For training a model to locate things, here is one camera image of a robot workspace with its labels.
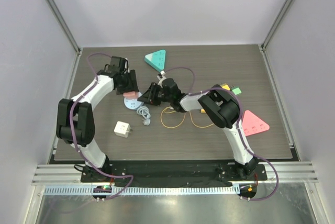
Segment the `pink white cube charger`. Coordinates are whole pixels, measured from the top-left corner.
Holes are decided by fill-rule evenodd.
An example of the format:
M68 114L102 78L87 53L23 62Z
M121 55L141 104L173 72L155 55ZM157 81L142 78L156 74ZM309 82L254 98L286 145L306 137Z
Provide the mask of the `pink white cube charger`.
M127 93L123 93L123 96L125 99L133 100L139 97L139 92L135 92L135 91L127 92Z

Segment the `teal triangular power socket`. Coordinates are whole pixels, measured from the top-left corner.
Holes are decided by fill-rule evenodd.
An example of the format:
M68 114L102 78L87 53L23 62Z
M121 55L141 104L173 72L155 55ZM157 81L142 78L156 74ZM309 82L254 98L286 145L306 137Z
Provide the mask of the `teal triangular power socket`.
M144 56L144 61L158 72L162 72L165 68L166 51L164 49L149 53Z

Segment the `white cube tiger adapter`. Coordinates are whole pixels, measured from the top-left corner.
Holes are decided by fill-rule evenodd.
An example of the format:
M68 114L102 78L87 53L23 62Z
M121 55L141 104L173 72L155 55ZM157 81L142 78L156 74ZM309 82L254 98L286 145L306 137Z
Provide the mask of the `white cube tiger adapter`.
M129 134L131 133L132 128L129 123L123 122L123 121L117 121L115 127L114 127L114 133L115 135L123 138L127 138Z

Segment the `yellow usb charger plug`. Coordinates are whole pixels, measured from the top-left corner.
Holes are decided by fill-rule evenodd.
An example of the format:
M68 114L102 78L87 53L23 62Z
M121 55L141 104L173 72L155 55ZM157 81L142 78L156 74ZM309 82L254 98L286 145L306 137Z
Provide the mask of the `yellow usb charger plug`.
M223 89L226 89L226 90L228 90L228 91L231 90L230 86L229 86L228 84L226 84L226 83L221 84L220 86L221 86Z

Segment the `green usb charger plug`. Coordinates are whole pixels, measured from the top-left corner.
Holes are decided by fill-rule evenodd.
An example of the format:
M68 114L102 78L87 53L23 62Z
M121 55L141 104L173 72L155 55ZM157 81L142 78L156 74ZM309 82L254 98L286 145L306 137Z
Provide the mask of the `green usb charger plug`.
M233 87L233 88L231 89L231 91L232 91L236 96L239 96L239 95L242 94L242 91L241 91L241 89L240 89L239 87Z

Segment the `pink triangular power socket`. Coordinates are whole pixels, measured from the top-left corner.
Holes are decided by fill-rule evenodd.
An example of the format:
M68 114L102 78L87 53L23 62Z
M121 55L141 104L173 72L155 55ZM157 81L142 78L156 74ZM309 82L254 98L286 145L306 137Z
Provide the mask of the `pink triangular power socket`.
M270 126L265 121L250 110L246 110L243 114L242 127L246 137L262 133L270 129Z

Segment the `light blue round socket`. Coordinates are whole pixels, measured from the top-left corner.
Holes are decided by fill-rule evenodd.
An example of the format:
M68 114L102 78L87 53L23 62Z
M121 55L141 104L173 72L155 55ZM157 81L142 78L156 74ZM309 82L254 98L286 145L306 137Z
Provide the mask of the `light blue round socket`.
M143 106L143 102L140 102L137 99L128 99L125 97L124 105L130 110L137 110L139 107Z

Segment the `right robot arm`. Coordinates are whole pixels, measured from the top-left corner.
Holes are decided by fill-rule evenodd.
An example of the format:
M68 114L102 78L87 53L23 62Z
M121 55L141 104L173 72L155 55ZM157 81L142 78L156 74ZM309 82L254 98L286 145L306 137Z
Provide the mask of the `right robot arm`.
M151 83L138 101L152 106L169 103L179 113L203 109L211 122L226 135L233 151L237 176L248 180L254 175L258 158L252 154L242 130L242 110L233 92L216 84L198 93L184 93L172 78L168 78L161 84Z

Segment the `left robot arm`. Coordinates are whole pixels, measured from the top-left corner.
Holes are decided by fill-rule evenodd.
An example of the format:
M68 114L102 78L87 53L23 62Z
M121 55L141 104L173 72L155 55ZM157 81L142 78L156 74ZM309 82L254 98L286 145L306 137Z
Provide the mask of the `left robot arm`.
M72 98L59 101L56 123L57 138L76 150L100 182L107 181L112 174L108 156L94 139L93 111L113 91L118 95L139 91L136 72L129 69L128 59L116 56L109 58L110 63L94 72L94 79L85 89Z

